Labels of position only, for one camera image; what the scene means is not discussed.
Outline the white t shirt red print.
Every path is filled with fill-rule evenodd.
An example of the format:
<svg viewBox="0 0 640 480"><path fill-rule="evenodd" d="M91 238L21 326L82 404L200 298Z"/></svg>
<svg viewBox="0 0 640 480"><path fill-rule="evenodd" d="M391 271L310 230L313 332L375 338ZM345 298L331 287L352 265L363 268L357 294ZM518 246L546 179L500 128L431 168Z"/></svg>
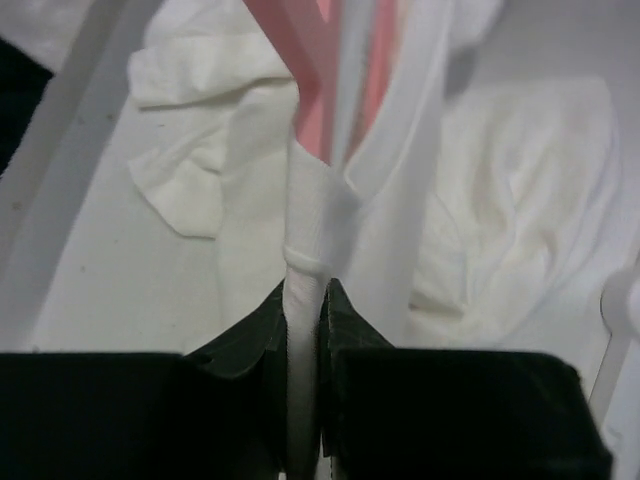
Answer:
<svg viewBox="0 0 640 480"><path fill-rule="evenodd" d="M219 319L276 288L287 326L285 467L315 469L321 306L339 281L391 343L494 347L595 250L619 168L597 78L471 90L445 83L499 1L395 1L381 106L342 162L296 140L297 82L245 5L151 21L128 64L141 108L214 105L184 139L134 159L131 178L175 232L216 245Z"/></svg>

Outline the pink plastic hanger front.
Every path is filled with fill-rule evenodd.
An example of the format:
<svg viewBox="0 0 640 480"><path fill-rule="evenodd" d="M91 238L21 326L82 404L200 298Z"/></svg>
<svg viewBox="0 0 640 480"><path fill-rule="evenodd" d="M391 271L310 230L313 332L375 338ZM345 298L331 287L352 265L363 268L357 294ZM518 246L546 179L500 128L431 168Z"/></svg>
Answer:
<svg viewBox="0 0 640 480"><path fill-rule="evenodd" d="M368 129L386 93L394 50L395 1L247 1L297 82L298 143L340 163Z"/></svg>

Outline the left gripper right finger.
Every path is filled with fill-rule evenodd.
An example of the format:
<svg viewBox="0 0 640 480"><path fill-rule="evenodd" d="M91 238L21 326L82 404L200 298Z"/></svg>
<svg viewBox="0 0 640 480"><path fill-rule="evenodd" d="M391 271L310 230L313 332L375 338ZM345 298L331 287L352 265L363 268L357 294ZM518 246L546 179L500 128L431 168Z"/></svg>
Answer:
<svg viewBox="0 0 640 480"><path fill-rule="evenodd" d="M323 449L344 479L608 479L577 371L538 352L391 345L332 280L319 332Z"/></svg>

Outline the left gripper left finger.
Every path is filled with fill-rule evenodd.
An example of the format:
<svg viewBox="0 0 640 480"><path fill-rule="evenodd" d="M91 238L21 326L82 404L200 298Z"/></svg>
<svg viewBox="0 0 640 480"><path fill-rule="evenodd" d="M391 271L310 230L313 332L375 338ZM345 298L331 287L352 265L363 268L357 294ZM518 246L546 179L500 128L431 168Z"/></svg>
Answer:
<svg viewBox="0 0 640 480"><path fill-rule="evenodd" d="M5 479L275 479L286 457L282 289L187 355L5 354Z"/></svg>

